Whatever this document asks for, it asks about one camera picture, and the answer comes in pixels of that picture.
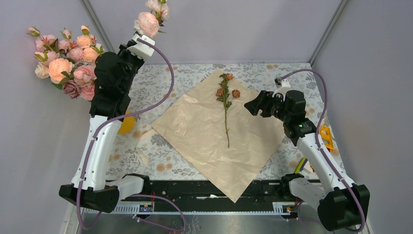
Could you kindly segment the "brown orange rose stem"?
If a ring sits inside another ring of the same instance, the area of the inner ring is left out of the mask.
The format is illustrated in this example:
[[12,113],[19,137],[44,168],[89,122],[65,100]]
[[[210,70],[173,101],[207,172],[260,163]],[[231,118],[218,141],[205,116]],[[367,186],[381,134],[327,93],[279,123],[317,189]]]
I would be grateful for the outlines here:
[[222,80],[219,83],[220,88],[217,89],[215,96],[217,97],[216,100],[221,102],[224,107],[224,126],[225,126],[225,134],[227,139],[227,147],[230,147],[230,139],[229,139],[229,128],[227,125],[227,115],[228,110],[232,105],[232,100],[234,98],[239,98],[241,96],[240,90],[232,90],[229,91],[229,82],[234,79],[232,73],[222,73],[219,75]]

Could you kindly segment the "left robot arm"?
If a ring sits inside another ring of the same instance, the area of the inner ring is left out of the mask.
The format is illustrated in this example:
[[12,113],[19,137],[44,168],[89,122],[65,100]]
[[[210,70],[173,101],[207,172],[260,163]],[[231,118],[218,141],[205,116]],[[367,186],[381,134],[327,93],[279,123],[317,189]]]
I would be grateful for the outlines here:
[[107,183],[105,168],[111,147],[131,101],[129,91],[145,61],[129,50],[133,40],[119,52],[105,52],[95,61],[94,97],[90,108],[88,139],[81,162],[69,184],[61,185],[59,196],[74,205],[111,213],[121,200],[120,183]]

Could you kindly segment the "orange paper bouquet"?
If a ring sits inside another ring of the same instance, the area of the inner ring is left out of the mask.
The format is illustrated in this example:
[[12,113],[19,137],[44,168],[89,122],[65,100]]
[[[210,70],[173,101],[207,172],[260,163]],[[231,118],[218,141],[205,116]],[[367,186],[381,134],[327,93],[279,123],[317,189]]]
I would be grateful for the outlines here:
[[216,69],[182,95],[157,120],[156,130],[179,154],[231,201],[236,202],[284,138],[282,122],[253,116],[244,104],[258,92],[236,79],[241,96],[228,110],[216,92],[223,71]]

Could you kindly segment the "cream printed ribbon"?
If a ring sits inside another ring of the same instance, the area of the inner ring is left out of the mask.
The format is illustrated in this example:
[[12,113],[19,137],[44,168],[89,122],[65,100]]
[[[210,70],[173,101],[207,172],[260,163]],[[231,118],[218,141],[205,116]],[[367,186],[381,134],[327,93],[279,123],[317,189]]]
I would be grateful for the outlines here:
[[157,131],[155,129],[152,129],[150,131],[144,132],[141,135],[141,137],[138,139],[138,143],[136,146],[136,152],[139,154],[139,156],[141,157],[141,160],[143,161],[146,167],[149,166],[148,153],[150,149],[153,147],[150,140],[156,134],[157,134]]

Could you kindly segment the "dark mauve rose stem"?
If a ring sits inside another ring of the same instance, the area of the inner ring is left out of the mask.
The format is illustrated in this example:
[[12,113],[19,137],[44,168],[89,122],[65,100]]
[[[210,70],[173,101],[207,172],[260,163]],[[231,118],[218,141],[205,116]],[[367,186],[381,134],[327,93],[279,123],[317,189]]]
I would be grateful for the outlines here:
[[71,99],[78,98],[80,96],[80,87],[74,80],[69,80],[62,85],[62,91],[67,94]]

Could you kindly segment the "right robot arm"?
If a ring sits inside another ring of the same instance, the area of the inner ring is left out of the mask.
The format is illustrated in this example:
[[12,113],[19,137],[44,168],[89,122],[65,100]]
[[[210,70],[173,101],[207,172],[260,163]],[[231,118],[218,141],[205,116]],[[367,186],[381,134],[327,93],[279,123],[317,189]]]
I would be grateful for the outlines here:
[[321,224],[328,231],[361,232],[366,224],[370,192],[365,185],[356,185],[334,161],[319,129],[306,117],[303,92],[261,91],[244,107],[254,116],[281,120],[285,135],[307,158],[322,184],[319,188],[301,175],[285,175],[279,188],[281,198],[291,201],[298,197],[306,202],[317,211]]

